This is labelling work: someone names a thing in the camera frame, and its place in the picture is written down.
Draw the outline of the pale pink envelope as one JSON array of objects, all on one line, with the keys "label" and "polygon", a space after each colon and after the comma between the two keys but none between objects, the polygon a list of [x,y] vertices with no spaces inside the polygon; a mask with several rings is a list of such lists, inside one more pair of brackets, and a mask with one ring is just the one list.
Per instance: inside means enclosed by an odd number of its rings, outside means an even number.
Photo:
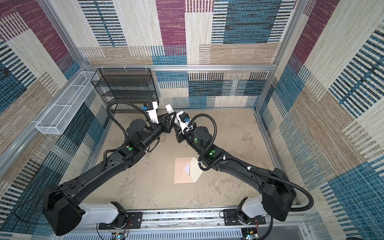
[{"label": "pale pink envelope", "polygon": [[202,173],[196,158],[175,158],[174,184],[196,183]]}]

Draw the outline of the white glue stick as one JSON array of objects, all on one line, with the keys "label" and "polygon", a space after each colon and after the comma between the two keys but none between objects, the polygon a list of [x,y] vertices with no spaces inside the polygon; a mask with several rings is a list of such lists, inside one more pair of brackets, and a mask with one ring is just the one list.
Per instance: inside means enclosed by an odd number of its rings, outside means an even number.
[{"label": "white glue stick", "polygon": [[167,110],[168,114],[171,114],[171,113],[174,112],[174,110],[173,110],[173,108],[172,108],[172,106],[170,104],[166,105],[166,110]]}]

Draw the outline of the pink red letter card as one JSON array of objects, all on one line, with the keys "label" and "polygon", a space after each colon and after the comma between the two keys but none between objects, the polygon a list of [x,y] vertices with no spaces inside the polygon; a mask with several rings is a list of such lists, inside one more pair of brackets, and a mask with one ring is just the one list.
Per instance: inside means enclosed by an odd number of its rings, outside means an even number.
[{"label": "pink red letter card", "polygon": [[190,174],[191,174],[191,164],[188,163],[184,170],[187,173],[187,175],[190,176]]}]

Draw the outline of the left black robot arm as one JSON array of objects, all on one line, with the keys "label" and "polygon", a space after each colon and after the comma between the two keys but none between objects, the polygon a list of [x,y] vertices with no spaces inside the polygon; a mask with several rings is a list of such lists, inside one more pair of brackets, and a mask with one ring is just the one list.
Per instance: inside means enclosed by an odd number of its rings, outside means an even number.
[{"label": "left black robot arm", "polygon": [[47,186],[43,197],[43,215],[54,233],[63,236],[77,226],[93,224],[124,229],[128,216],[118,202],[87,206],[83,200],[109,179],[135,165],[161,134],[171,132],[175,118],[176,113],[173,112],[161,115],[156,123],[147,124],[143,119],[132,121],[127,129],[123,129],[123,144],[107,150],[101,163],[61,185]]}]

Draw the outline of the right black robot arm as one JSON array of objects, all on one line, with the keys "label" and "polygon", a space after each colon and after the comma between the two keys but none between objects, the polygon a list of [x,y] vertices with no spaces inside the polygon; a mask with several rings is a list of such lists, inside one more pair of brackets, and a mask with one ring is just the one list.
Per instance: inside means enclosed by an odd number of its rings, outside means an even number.
[{"label": "right black robot arm", "polygon": [[289,185],[287,175],[280,169],[268,170],[250,165],[214,144],[217,127],[210,134],[208,128],[193,124],[192,130],[182,130],[173,124],[179,143],[186,141],[199,155],[207,170],[214,169],[247,183],[262,195],[263,209],[278,221],[285,221],[297,196]]}]

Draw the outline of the aluminium mounting rail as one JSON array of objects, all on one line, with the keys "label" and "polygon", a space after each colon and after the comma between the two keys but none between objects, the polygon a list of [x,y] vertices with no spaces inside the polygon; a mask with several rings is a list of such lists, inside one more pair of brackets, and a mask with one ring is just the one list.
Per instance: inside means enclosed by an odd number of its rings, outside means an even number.
[{"label": "aluminium mounting rail", "polygon": [[61,240],[249,240],[267,233],[270,216],[265,225],[225,226],[219,216],[231,207],[132,210],[142,212],[139,229],[123,231],[98,230],[97,225],[81,226],[61,236]]}]

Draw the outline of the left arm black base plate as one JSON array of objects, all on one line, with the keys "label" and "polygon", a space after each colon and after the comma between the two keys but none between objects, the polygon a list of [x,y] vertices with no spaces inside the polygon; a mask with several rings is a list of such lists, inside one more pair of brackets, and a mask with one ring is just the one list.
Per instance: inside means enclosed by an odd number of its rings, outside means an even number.
[{"label": "left arm black base plate", "polygon": [[117,218],[112,223],[99,224],[98,230],[123,231],[128,229],[139,229],[141,227],[142,217],[142,212],[128,212],[125,214],[118,214]]}]

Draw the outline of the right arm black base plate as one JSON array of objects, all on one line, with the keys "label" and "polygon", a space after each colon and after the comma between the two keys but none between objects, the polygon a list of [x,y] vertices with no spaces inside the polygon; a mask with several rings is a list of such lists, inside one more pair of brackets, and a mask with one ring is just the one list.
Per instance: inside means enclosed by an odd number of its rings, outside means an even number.
[{"label": "right arm black base plate", "polygon": [[224,220],[225,226],[256,226],[265,225],[267,223],[263,216],[249,218],[245,214],[239,214],[236,209],[221,210],[219,216]]}]

